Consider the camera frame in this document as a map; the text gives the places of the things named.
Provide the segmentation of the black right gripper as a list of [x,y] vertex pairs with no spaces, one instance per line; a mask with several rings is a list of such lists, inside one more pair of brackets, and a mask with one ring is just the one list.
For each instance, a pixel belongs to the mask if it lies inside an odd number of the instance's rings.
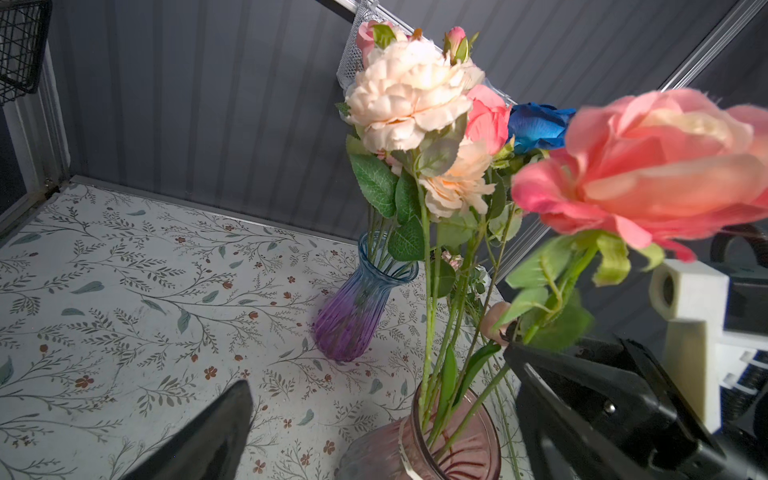
[[583,339],[573,354],[512,343],[504,358],[521,387],[557,396],[581,416],[583,441],[608,479],[767,477],[760,443],[735,427],[711,434],[635,341]]

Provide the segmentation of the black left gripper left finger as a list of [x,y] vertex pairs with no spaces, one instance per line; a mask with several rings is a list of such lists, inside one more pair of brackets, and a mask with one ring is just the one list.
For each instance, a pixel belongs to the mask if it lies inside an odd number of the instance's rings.
[[247,444],[253,408],[248,382],[235,382],[158,451],[124,477],[235,478]]

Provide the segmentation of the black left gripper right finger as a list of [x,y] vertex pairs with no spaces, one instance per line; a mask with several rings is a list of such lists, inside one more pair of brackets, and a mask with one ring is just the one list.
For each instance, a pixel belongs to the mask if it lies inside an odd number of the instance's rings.
[[517,416],[535,479],[599,479],[597,458],[583,441],[581,416],[557,396],[541,396],[523,385]]

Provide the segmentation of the red glass vase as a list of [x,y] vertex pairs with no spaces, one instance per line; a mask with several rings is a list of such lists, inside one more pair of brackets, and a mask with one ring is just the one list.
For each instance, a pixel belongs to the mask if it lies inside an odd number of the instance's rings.
[[417,425],[417,403],[402,419],[353,441],[338,465],[337,479],[498,479],[501,450],[487,409],[468,391],[457,413],[433,444]]

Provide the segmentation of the small pink tulip stem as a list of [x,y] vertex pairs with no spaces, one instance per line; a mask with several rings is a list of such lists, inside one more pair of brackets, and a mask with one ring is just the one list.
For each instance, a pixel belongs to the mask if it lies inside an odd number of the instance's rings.
[[509,302],[497,302],[479,322],[478,333],[485,337],[488,343],[468,358],[463,369],[458,368],[452,347],[448,349],[440,372],[437,412],[432,427],[434,434],[447,428],[457,405],[485,363],[503,346],[508,345],[505,331],[511,320],[504,321],[503,318],[510,306]]

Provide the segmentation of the blue purple glass vase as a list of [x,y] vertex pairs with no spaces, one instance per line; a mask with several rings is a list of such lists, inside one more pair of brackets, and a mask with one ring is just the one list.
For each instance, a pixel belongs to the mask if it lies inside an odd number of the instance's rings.
[[351,362],[371,343],[390,293],[416,279],[416,262],[394,259],[376,231],[360,237],[358,266],[321,308],[313,326],[315,345],[330,360]]

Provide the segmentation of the coral pink rose stem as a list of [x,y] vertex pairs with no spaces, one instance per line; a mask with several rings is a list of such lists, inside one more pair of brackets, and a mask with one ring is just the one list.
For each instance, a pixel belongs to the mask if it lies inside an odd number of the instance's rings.
[[596,285],[616,285],[630,251],[651,266],[667,252],[691,262],[688,241],[766,217],[767,112],[687,88],[625,96],[579,109],[563,148],[501,182],[556,232],[510,274],[525,305],[503,320],[527,316],[524,343],[558,351],[586,331],[575,285],[592,262]]

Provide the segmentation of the blue rose stem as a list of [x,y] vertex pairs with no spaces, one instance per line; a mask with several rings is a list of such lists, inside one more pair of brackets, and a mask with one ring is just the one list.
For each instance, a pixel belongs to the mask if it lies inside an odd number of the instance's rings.
[[557,109],[536,103],[512,107],[508,120],[508,136],[514,138],[514,153],[533,150],[557,150],[565,145],[565,134],[575,109]]

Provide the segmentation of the cream peony spray stem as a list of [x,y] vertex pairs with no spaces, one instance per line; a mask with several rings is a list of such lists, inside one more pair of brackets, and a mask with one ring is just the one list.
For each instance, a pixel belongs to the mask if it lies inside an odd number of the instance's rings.
[[426,340],[417,418],[431,434],[440,372],[477,298],[483,269],[477,254],[494,217],[503,184],[493,174],[496,155],[465,137],[473,102],[485,85],[472,60],[473,39],[460,28],[442,45],[420,30],[398,41],[374,26],[375,48],[339,105],[353,127],[347,152],[361,192],[373,210],[372,233],[398,261],[416,262],[425,275]]

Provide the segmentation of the hot pink rose stem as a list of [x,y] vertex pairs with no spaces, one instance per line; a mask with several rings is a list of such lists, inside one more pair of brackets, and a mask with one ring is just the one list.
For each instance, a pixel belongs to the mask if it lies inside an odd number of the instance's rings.
[[[356,34],[355,43],[361,52],[362,65],[364,68],[368,66],[368,56],[375,48],[375,40],[374,40],[375,25],[379,25],[379,22],[375,20],[364,22],[360,25],[358,32]],[[406,33],[397,25],[394,25],[393,23],[388,21],[383,22],[383,25],[387,25],[393,30],[393,33],[395,34],[395,37],[398,41],[404,41],[408,39],[408,36],[406,35]]]

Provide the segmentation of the large pale pink rose stem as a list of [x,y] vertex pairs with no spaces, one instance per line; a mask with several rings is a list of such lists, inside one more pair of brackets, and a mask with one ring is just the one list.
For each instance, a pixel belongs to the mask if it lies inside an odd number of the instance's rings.
[[511,107],[485,85],[473,87],[468,98],[473,106],[468,115],[465,137],[474,143],[483,142],[487,153],[494,156],[508,143]]

